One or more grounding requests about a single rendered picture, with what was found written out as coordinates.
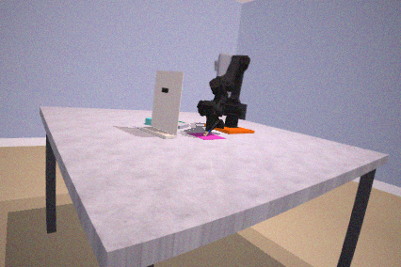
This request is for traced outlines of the pink square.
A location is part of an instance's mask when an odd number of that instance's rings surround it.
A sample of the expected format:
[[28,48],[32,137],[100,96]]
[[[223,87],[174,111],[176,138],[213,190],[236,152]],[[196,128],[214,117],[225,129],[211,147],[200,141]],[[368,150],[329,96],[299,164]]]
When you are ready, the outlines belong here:
[[204,136],[204,133],[190,133],[191,135],[194,135],[198,138],[201,138],[203,140],[212,140],[212,139],[227,139],[212,133],[207,134],[206,136]]

